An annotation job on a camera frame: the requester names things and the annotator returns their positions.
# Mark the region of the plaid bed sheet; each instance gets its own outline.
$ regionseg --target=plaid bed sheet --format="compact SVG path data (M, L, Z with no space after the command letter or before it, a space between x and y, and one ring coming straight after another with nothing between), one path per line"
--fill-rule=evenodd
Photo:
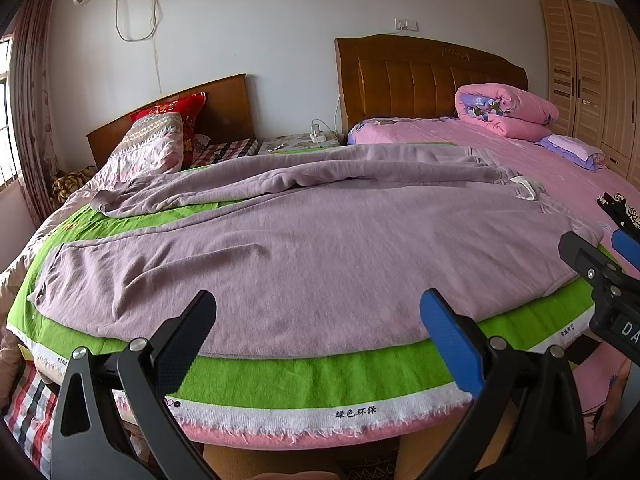
M4 422L39 471L51 478L51 437L57 397L26 361Z
M258 139L250 138L225 142L224 144L210 144L202 152L191 168L200 168L208 164L215 164L223 160L230 160L238 156L254 155L258 151Z

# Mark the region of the wooden wardrobe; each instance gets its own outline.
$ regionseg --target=wooden wardrobe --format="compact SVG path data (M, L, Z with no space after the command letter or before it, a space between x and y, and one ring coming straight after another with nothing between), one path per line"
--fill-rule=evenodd
M598 146L640 189L640 42L622 12L584 0L542 0L556 134Z

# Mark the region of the headboard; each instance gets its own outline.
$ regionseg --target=headboard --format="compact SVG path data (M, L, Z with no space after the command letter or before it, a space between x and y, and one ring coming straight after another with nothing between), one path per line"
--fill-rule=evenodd
M454 96L465 84L529 87L524 69L503 57L424 38L337 38L335 57L345 132L372 117L455 115Z
M253 137L254 124L251 120L249 100L246 94L245 75L233 75L194 86L141 106L136 110L132 110L129 114L156 104L174 101L177 98L195 94L196 92L206 92L207 101L196 120L196 134L206 135L216 143ZM105 124L86 136L98 168L104 166L111 152L129 131L131 127L129 114Z

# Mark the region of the screw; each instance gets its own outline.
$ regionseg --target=screw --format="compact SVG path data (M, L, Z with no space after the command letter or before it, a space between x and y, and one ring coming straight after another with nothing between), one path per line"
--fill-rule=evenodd
M85 355L86 355L86 348L84 346L79 346L73 351L73 353L71 354L71 357L73 357L73 359L82 359Z
M489 339L489 345L494 350L504 350L505 348L507 348L507 341L503 337L494 336Z
M135 338L131 343L129 343L129 350L132 352L140 352L146 346L146 339L143 337Z
M550 352L553 357L556 357L558 359L564 356L564 350L562 350L562 348L558 345L551 345Z

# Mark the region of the patterned curtain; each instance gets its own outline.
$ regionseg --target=patterned curtain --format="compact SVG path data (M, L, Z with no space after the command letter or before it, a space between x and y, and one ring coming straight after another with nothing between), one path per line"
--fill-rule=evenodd
M56 209L51 186L58 163L49 113L49 15L53 0L24 0L15 22L9 96L23 194L39 226Z

